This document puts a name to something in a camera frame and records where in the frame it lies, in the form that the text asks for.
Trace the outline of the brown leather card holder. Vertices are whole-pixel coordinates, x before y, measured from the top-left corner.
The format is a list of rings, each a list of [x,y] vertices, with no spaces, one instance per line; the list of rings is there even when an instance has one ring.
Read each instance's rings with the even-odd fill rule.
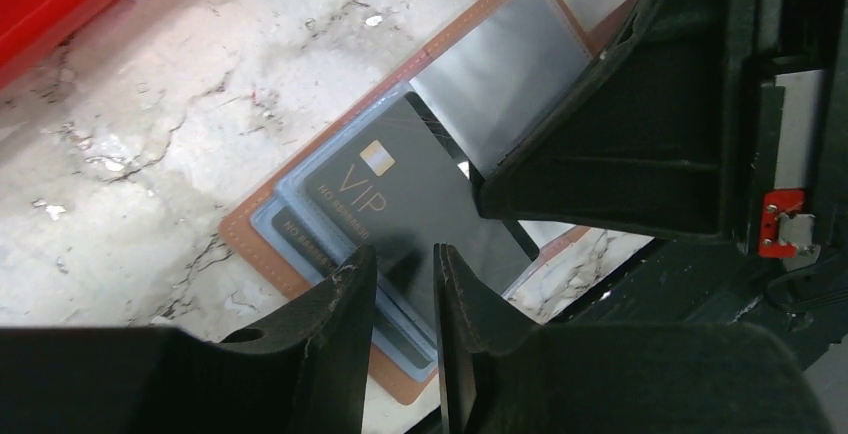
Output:
[[[564,0],[478,0],[228,214],[222,238],[288,298],[374,246],[369,372],[397,402],[414,403],[437,373],[435,244],[454,245],[539,323],[647,245],[569,223],[487,220],[472,196],[632,3],[585,29]]]

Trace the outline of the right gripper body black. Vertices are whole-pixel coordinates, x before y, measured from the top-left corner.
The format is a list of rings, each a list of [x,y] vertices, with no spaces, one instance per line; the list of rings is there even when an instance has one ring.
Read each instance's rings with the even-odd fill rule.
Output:
[[[715,316],[811,365],[847,334],[847,0],[729,0],[726,45],[737,201]]]

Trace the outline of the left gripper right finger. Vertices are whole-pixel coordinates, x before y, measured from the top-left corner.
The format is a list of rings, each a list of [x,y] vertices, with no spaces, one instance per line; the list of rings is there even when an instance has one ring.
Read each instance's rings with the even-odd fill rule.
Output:
[[[433,249],[446,433],[828,433],[790,351],[750,324],[540,325]]]

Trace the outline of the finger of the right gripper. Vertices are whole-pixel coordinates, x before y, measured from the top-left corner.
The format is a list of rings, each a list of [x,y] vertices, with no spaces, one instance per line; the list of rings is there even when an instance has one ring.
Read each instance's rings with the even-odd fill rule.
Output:
[[[631,0],[598,56],[477,192],[487,218],[725,239],[756,0]]]

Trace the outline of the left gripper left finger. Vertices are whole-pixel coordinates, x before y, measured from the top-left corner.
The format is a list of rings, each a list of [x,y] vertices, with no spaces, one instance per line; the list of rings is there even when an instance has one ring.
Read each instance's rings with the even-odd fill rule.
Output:
[[[177,327],[5,328],[5,433],[358,433],[376,253],[218,343]]]

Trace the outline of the black VIP card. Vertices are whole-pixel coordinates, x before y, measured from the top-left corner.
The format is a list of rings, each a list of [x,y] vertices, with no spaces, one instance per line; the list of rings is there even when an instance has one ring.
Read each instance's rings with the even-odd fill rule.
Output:
[[[415,92],[386,100],[344,136],[302,186],[354,245],[376,248],[389,297],[427,333],[436,327],[435,245],[454,246],[497,293],[537,258],[518,223],[478,215],[459,151]]]

